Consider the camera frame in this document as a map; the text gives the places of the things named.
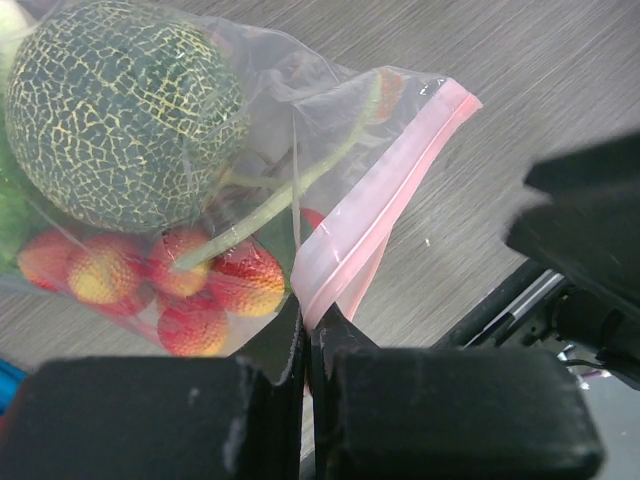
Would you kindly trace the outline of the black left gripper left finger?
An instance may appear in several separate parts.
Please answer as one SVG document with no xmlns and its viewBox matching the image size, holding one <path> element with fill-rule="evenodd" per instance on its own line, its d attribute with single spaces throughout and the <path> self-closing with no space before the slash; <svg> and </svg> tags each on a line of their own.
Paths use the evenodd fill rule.
<svg viewBox="0 0 640 480">
<path fill-rule="evenodd" d="M 295 479 L 305 334 L 281 311 L 226 357 L 44 363 L 1 426 L 5 479 Z"/>
</svg>

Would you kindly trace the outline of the clear zip top bag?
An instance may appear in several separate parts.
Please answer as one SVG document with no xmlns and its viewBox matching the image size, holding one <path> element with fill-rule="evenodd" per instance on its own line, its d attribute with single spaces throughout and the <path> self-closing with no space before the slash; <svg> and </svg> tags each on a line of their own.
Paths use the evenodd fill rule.
<svg viewBox="0 0 640 480">
<path fill-rule="evenodd" d="M 1 5 L 1 288 L 175 356 L 225 356 L 296 296 L 352 316 L 481 107 L 269 28 L 156 1 Z"/>
</svg>

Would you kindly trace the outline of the green netted fake melon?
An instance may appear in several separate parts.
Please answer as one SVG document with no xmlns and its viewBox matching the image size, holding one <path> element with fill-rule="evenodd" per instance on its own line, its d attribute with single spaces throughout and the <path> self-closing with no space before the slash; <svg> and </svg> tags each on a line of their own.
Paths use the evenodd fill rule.
<svg viewBox="0 0 640 480">
<path fill-rule="evenodd" d="M 381 100 L 375 77 L 335 152 L 282 181 L 239 174 L 253 113 L 246 87 L 213 37 L 148 1 L 72 1 L 18 42 L 4 93 L 17 165 L 37 191 L 79 222 L 155 233 L 199 219 L 229 186 L 270 196 L 173 268 L 190 269 L 238 245 L 330 171 L 357 143 Z"/>
</svg>

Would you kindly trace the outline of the red yellow lychee bunch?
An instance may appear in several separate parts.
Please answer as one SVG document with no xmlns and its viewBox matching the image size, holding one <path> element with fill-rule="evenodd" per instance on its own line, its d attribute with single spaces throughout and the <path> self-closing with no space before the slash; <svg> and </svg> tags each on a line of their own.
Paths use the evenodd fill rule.
<svg viewBox="0 0 640 480">
<path fill-rule="evenodd" d="M 309 207 L 285 209 L 185 271 L 170 263 L 205 243 L 202 223 L 170 228 L 152 241 L 49 227 L 21 245 L 17 266 L 29 284 L 68 295 L 172 355 L 227 354 L 282 310 L 292 292 L 293 234 L 308 238 L 324 217 Z"/>
</svg>

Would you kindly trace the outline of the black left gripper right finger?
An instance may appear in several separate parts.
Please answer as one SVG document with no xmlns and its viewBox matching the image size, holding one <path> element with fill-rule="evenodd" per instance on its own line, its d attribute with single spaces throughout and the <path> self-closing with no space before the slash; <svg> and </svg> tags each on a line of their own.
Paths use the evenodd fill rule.
<svg viewBox="0 0 640 480">
<path fill-rule="evenodd" d="M 605 448 L 550 352 L 383 348 L 338 309 L 310 333 L 313 479 L 590 479 Z"/>
</svg>

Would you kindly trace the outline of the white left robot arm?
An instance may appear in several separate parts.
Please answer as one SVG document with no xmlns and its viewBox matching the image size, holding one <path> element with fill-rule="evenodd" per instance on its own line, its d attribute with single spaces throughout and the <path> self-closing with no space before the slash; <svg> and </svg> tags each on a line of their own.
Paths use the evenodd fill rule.
<svg viewBox="0 0 640 480">
<path fill-rule="evenodd" d="M 639 136 L 532 166 L 525 262 L 430 348 L 296 300 L 228 358 L 44 364 L 1 421 L 5 479 L 590 479 L 606 455 L 547 340 L 639 384 Z"/>
</svg>

